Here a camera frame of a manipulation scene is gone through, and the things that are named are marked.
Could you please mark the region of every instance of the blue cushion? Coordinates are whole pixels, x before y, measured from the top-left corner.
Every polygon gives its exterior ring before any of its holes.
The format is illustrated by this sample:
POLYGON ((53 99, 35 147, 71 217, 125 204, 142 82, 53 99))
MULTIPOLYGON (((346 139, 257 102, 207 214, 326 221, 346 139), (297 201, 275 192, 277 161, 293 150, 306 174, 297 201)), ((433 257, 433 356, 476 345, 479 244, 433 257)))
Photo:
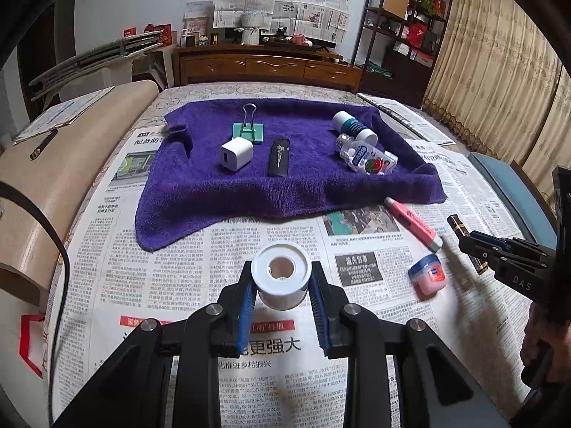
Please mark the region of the blue cushion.
POLYGON ((512 214, 523 237, 528 241, 556 249, 557 233, 551 227, 533 194, 509 164, 480 153, 471 153, 468 160, 483 175, 512 214))

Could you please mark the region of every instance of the white tape roll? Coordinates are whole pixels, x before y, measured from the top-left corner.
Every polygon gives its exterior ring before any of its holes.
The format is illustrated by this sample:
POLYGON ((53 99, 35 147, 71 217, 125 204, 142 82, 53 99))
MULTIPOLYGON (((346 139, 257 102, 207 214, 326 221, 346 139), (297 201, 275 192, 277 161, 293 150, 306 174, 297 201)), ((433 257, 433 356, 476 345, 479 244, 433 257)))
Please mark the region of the white tape roll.
POLYGON ((260 299, 275 310, 290 310, 305 298, 311 261, 305 249, 290 241, 275 241, 252 259, 252 278, 260 299))

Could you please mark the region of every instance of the purple towel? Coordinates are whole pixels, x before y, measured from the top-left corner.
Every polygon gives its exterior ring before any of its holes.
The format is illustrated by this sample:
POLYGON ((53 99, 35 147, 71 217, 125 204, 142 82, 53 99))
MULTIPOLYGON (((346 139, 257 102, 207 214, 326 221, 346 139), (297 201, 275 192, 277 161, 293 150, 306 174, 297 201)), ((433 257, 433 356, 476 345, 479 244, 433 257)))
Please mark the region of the purple towel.
POLYGON ((381 204, 446 199, 436 168, 423 159, 373 107, 278 99, 190 102, 166 116, 168 137, 152 163, 135 217, 136 237, 154 251, 231 217, 283 218, 381 204), (244 104, 258 107, 264 141, 237 172, 219 164, 218 149, 231 139, 244 104), (398 156, 389 175, 353 172, 339 157, 331 119, 347 111, 379 136, 377 147, 398 156), (287 177, 269 177, 273 139, 290 141, 287 177))

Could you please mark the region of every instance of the red strap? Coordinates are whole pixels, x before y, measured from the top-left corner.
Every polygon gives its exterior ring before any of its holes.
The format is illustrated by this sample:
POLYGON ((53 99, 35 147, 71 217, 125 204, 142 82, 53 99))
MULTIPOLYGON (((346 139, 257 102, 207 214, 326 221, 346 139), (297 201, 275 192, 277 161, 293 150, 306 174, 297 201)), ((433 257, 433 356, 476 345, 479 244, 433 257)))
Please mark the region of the red strap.
POLYGON ((33 316, 22 316, 22 327, 20 330, 20 357, 28 364, 35 374, 42 378, 42 370, 29 359, 30 355, 30 322, 43 322, 46 316, 44 314, 36 314, 33 316))

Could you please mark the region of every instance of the white usb charger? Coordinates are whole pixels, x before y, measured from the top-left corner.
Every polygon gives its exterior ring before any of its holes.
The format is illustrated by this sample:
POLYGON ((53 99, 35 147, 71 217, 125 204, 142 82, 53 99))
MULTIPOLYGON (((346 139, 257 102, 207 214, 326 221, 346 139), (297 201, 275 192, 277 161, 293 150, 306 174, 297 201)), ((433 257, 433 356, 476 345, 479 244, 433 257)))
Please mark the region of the white usb charger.
POLYGON ((242 137, 236 137, 220 147, 220 162, 229 170, 236 172, 252 160, 253 145, 242 137))

